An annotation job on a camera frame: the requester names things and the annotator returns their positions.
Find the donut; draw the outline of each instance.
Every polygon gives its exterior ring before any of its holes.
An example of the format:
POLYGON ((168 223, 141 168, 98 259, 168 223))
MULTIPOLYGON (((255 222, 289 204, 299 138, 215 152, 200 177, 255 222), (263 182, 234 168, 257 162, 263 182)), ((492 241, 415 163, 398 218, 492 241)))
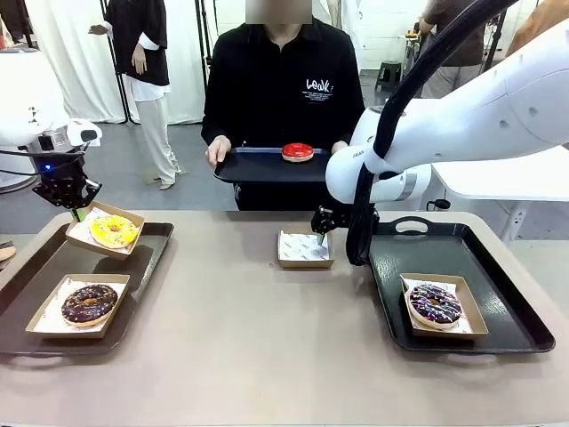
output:
POLYGON ((85 286, 67 297, 61 315, 72 326, 95 326, 110 316, 117 300, 118 295, 110 286, 85 286))
POLYGON ((419 285, 407 293, 411 313, 422 324, 435 329, 450 329, 462 316, 456 296, 438 286, 419 285))
POLYGON ((308 162, 313 156, 314 149, 306 144, 294 143, 283 147, 283 159, 287 162, 308 162))
POLYGON ((120 249, 130 245, 139 231, 134 224, 122 216, 101 216, 91 226, 95 241, 109 249, 120 249))

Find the yellow frosted donut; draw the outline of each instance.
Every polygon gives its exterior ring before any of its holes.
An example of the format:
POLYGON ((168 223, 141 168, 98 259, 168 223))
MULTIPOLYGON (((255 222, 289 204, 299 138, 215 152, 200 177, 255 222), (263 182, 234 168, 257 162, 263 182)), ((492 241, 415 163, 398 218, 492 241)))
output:
POLYGON ((102 216, 91 226, 92 238, 109 249, 120 249, 130 245, 139 231, 134 224, 122 216, 102 216))

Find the person in white pants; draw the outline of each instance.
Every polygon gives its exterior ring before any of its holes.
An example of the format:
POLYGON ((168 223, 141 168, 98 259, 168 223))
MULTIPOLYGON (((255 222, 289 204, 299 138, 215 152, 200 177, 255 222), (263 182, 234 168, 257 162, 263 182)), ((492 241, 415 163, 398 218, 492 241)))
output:
POLYGON ((105 21, 92 26, 89 33, 108 35, 113 40, 117 67, 126 74, 150 155, 158 169, 160 190, 169 189, 181 170, 168 142, 165 95, 171 88, 165 55, 164 0, 111 0, 105 21))

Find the person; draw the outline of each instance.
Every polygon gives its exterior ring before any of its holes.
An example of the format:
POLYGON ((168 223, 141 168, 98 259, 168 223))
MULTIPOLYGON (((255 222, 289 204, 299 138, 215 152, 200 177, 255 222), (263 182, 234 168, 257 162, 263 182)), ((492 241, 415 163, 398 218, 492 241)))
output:
POLYGON ((535 37, 566 19, 569 19, 569 0, 544 0, 517 31, 506 56, 517 52, 535 37))
MULTIPOLYGON (((421 33, 428 35, 437 26, 440 34, 476 0, 431 0, 419 23, 421 33)), ((423 86, 422 98, 443 98, 480 74, 484 56, 485 26, 472 33, 461 47, 423 86)))
MULTIPOLYGON (((22 7, 26 7, 25 2, 22 2, 22 7)), ((10 36, 12 36, 12 41, 15 44, 19 43, 24 37, 24 30, 22 28, 22 22, 20 21, 16 0, 0 0, 0 18, 8 28, 8 32, 10 36)))
POLYGON ((165 95, 171 88, 165 51, 168 41, 164 0, 111 0, 105 21, 92 26, 89 33, 113 39, 117 68, 126 74, 162 182, 159 189, 169 189, 181 170, 168 142, 165 95))
MULTIPOLYGON (((248 15, 216 44, 202 130, 212 167, 243 145, 302 142, 332 153, 348 146, 365 110, 353 44, 299 4, 265 0, 260 18, 248 15)), ((235 195, 238 208, 247 211, 305 211, 333 203, 323 183, 237 184, 235 195)))

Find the hand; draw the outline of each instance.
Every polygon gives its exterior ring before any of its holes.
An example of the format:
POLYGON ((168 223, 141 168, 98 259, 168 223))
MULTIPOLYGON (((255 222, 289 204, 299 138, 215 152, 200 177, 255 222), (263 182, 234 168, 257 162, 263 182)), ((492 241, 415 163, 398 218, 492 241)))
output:
POLYGON ((132 66, 136 68, 136 74, 142 75, 148 71, 146 66, 146 53, 144 48, 137 44, 132 54, 132 66))
POLYGON ((107 33, 107 29, 102 25, 92 25, 89 29, 89 34, 94 34, 95 36, 105 36, 107 33))
POLYGON ((223 135, 213 140, 205 152, 205 158, 211 167, 217 166, 225 160, 225 156, 231 151, 231 141, 223 135))
POLYGON ((341 149, 345 149, 349 145, 344 141, 338 141, 334 145, 332 145, 332 155, 336 154, 341 149))

